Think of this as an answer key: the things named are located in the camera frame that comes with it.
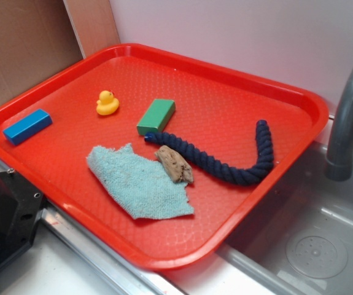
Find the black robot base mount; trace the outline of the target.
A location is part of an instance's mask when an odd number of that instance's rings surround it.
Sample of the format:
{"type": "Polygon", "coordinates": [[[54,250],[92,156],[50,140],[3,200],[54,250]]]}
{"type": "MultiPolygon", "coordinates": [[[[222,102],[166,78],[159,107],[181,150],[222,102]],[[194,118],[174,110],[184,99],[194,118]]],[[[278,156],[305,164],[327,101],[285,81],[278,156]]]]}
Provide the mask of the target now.
{"type": "Polygon", "coordinates": [[[0,172],[0,270],[32,247],[44,201],[19,172],[0,172]]]}

